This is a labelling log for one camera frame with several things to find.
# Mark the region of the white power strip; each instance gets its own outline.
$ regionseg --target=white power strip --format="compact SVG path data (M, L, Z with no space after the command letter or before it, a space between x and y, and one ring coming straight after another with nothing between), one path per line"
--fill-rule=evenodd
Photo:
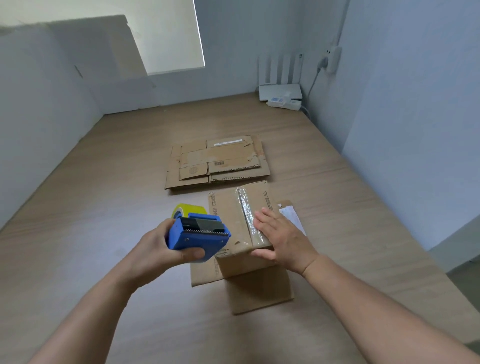
M282 108L298 111L301 107L300 100L285 99L284 97L272 97L267 101L267 105L273 108Z

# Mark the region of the forearm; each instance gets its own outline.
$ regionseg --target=forearm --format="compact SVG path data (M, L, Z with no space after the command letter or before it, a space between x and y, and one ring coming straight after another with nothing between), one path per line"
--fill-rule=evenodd
M97 283L65 318L30 364L103 364L132 291L114 271Z
M371 363L480 363L456 339L321 255L304 273Z

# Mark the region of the white paper sticker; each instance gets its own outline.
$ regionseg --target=white paper sticker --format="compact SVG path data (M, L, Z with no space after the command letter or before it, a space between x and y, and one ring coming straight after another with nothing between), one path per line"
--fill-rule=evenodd
M300 219L297 216L297 213L293 209L293 206L287 206L287 207L281 208L279 209L279 211L283 216L289 219L293 223L293 225L299 228L300 231L303 232L303 235L307 236L307 234L305 234L305 230L303 229L303 226L301 225Z
M215 144L213 144L213 146L222 146L223 144L231 144L231 143L238 143L238 142L243 142L243 139L232 140L230 142L215 143Z

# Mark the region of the tape roll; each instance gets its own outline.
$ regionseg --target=tape roll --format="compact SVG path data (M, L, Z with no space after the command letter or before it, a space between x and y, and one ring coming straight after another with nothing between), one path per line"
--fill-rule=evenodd
M194 214L207 214L207 211L203 206L189 205L189 204L178 204L177 207L173 210L172 218L188 217L188 214L193 212Z

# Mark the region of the wood grain surface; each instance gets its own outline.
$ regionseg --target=wood grain surface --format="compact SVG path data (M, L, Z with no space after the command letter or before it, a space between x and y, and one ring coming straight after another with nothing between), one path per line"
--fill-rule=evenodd
M172 143L250 133L319 251L461 341L480 339L479 313L307 118L247 94L107 115L79 142L0 233L0 362L24 363L177 203L207 204L219 186L164 190ZM224 281L191 288L188 265L173 268L132 297L108 363L363 363L290 278L293 301L233 316Z

